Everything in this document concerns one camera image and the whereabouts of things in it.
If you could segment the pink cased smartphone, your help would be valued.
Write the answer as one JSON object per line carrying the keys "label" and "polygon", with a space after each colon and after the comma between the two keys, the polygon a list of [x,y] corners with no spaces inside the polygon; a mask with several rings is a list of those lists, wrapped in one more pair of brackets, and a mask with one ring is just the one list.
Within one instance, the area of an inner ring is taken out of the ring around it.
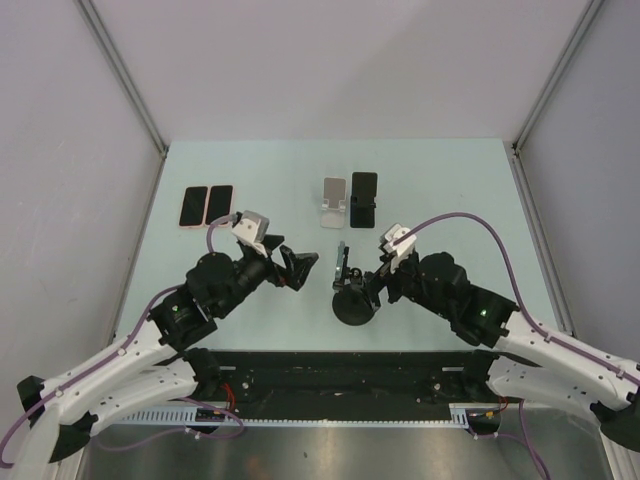
{"label": "pink cased smartphone", "polygon": [[203,225],[208,191],[206,186],[191,186],[185,190],[178,222],[181,228]]}
{"label": "pink cased smartphone", "polygon": [[231,213],[234,195],[232,185],[214,185],[209,190],[205,224],[211,225],[214,220]]}

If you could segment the black round base phone stand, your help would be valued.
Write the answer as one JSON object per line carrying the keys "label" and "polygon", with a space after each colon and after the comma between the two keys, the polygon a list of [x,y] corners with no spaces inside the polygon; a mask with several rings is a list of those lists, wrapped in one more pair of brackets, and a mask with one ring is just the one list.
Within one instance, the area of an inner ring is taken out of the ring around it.
{"label": "black round base phone stand", "polygon": [[375,311],[359,268],[348,268],[333,282],[333,290],[331,307],[340,322],[348,326],[362,326],[372,320]]}

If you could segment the black folding phone stand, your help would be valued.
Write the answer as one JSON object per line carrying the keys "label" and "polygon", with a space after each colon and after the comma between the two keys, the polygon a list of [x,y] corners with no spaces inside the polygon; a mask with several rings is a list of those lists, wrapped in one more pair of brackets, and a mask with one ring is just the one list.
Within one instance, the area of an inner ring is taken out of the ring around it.
{"label": "black folding phone stand", "polygon": [[350,227],[373,229],[378,174],[375,172],[353,172],[351,177]]}

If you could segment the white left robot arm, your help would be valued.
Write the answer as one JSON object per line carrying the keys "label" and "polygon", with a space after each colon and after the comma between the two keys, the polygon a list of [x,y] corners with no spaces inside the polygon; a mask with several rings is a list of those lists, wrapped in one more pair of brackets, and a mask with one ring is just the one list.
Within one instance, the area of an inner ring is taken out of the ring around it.
{"label": "white left robot arm", "polygon": [[1,440],[23,425],[29,432],[12,462],[13,479],[41,479],[47,466],[83,449],[111,423],[165,400],[207,400],[221,387],[214,356],[198,342],[262,283],[302,288],[319,256],[294,253],[279,235],[237,239],[242,256],[208,251],[181,285],[156,294],[133,330],[65,373],[29,376],[17,390],[23,414]]}

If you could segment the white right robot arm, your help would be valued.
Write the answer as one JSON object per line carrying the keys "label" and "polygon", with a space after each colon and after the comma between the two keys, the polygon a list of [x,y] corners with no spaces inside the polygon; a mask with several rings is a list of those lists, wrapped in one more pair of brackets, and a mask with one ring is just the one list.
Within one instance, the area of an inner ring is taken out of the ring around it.
{"label": "white right robot arm", "polygon": [[364,275],[374,309],[386,291],[449,322],[472,346],[492,349],[487,367],[463,373],[461,388],[473,401],[495,393],[570,412],[595,423],[612,442],[639,449],[639,364],[617,357],[533,319],[524,307],[472,284],[453,257],[412,253]]}

